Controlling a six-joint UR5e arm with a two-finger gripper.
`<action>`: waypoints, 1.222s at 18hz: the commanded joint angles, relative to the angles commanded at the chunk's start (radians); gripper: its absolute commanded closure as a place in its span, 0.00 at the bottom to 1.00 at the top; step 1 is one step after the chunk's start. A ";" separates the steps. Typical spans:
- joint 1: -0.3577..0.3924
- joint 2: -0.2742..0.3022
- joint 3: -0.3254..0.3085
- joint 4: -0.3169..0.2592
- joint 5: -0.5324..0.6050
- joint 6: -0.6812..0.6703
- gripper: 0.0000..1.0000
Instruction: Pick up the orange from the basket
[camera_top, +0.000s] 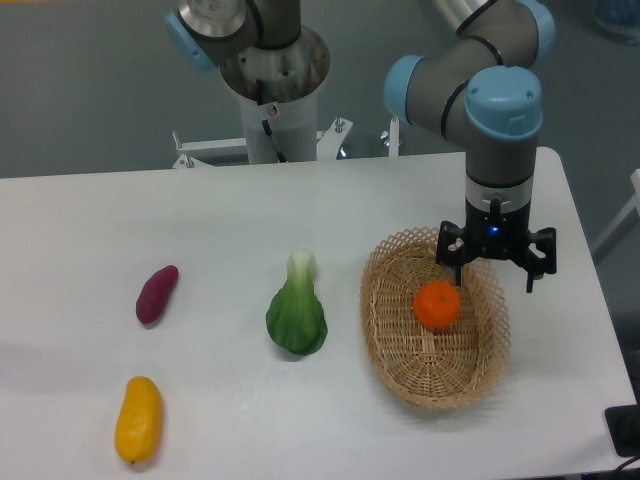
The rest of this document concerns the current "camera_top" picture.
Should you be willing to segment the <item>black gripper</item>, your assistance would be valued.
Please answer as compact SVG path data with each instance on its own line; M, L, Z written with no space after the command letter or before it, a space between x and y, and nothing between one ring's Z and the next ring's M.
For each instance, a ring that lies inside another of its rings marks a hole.
M492 217L467 201L465 227L450 221L440 224L436 263L450 267L461 287L463 267L475 259L511 260L527 272L526 292L532 293L536 280L557 272L557 231L554 227L529 231L530 207L527 203Z

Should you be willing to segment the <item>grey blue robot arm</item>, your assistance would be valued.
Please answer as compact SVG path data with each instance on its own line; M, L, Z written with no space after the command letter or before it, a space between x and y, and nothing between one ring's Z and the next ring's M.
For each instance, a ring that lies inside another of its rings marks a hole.
M460 271L478 259L509 260L529 280L557 270L556 232L531 231L529 213L542 125L531 66L555 39L536 1L441 1L457 43L429 60L408 55L390 68L387 110L439 134L466 155L465 223L443 222L439 264ZM253 164L318 158L316 96L330 56L301 21L297 1L182 1L166 28L197 69L218 69L241 107Z

